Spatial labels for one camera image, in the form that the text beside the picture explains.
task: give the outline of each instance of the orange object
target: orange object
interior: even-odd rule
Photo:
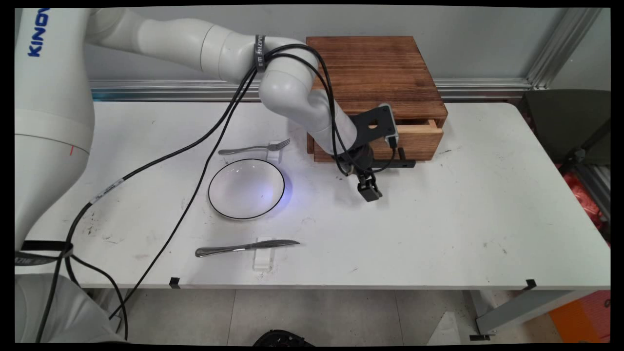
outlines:
[[[567,173],[563,179],[568,184],[581,206],[598,230],[603,225],[600,209],[574,173]],[[610,343],[611,342],[611,291],[596,291],[582,299],[570,302],[550,311],[561,340],[565,343]]]

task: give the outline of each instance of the white robotic arm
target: white robotic arm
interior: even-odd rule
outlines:
[[[156,57],[239,83],[253,65],[255,36],[198,19],[155,21],[126,8],[24,9],[15,49],[15,250],[36,220],[84,171],[94,111],[82,54],[84,41]],[[267,50],[293,39],[267,37]],[[302,49],[285,53],[318,67]],[[287,57],[272,60],[260,84],[269,110],[299,123],[333,153],[329,101],[311,90],[314,73]],[[349,149],[357,131],[338,104],[336,127]],[[338,145],[336,152],[344,150]]]
[[[92,10],[86,41],[137,54],[156,57],[203,71],[210,77],[240,83],[253,63],[255,36],[243,35],[199,19],[156,21],[127,8]],[[266,50],[287,44],[303,44],[294,39],[266,37]],[[318,62],[303,49],[284,50],[301,57],[313,67]],[[271,111],[294,120],[328,153],[331,146],[329,102],[324,90],[311,91],[315,74],[303,63],[287,57],[272,60],[260,82],[262,103]],[[336,125],[348,148],[355,141],[356,128],[336,107]],[[338,145],[336,152],[341,154]]]

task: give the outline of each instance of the kinova logo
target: kinova logo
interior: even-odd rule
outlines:
[[[49,9],[49,7],[42,7],[37,11],[37,17],[35,18],[35,34],[32,35],[32,45],[28,47],[30,49],[28,56],[39,57],[39,52],[43,47],[43,37],[41,34],[46,32],[47,25],[47,14],[44,12]]]

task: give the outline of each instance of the white table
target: white table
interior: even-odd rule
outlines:
[[[219,216],[207,201],[212,176],[227,162],[264,158],[266,152],[216,155],[184,222],[142,287],[169,287],[178,277],[181,288],[521,290],[533,279],[532,294],[560,293],[546,301],[529,292],[521,296],[549,309],[610,289],[610,249],[517,109],[499,103],[446,106],[444,137],[433,160],[378,174],[384,196],[367,203],[356,190],[355,176],[345,178],[335,164],[312,161],[301,127],[259,103],[240,104],[220,147],[291,138],[278,165],[286,178],[284,198],[257,220]],[[28,239],[64,240],[73,218],[95,194],[198,139],[225,107],[96,102],[87,169]],[[100,200],[77,227],[75,254],[110,273],[120,287],[134,286],[180,217],[216,139],[215,134]],[[194,256],[198,247],[257,237],[302,244],[274,250],[273,269],[265,273],[252,270],[253,252]],[[45,265],[15,272],[52,270]],[[110,286],[80,265],[74,271],[83,287]],[[520,314],[526,316],[530,308],[521,306]],[[504,324],[497,310],[480,318],[483,334]],[[503,322],[510,322],[514,313],[503,312]]]

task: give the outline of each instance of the wooden box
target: wooden box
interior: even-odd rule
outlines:
[[[307,44],[325,60],[334,98],[344,113],[355,116],[387,102],[406,157],[432,159],[447,111],[413,37],[308,37]],[[313,89],[323,89],[318,78]],[[392,156],[383,139],[371,147],[376,159]],[[314,161],[332,161],[310,135],[308,153]]]

